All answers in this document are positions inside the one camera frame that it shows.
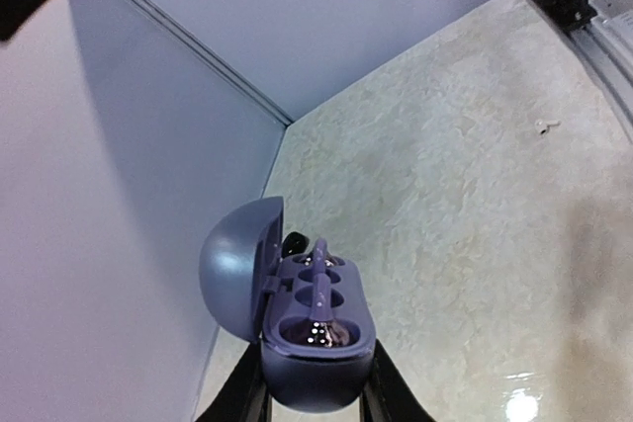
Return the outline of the purple earbud charging case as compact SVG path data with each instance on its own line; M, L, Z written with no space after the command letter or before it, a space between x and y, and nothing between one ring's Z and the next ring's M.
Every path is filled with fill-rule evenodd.
M307 318L313 282L299 279L300 267L283 258L284 202L252 201L222 218L202 247L199 281L207 309L233 336L260 344L269 393L301 412L327 413L350 405L369 377L376 328L358 267L345 260L341 281L331 282L334 317L356 341L319 348L288 342L281 333Z

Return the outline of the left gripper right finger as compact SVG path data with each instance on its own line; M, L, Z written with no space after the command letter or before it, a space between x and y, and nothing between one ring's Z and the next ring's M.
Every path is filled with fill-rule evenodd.
M376 340L370 375L360 395L363 422L434 422L418 402L383 344Z

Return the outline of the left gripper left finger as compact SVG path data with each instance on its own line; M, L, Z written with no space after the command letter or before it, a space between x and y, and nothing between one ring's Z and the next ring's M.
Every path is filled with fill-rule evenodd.
M272 402L265 382L260 344L250 344L218 395L196 422L269 422Z

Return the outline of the black earbud charging case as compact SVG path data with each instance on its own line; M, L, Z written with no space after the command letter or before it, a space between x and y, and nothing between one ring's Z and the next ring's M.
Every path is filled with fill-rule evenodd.
M281 255L287 258L294 255L304 254L309 248L310 240L300 232L290 232L282 242Z

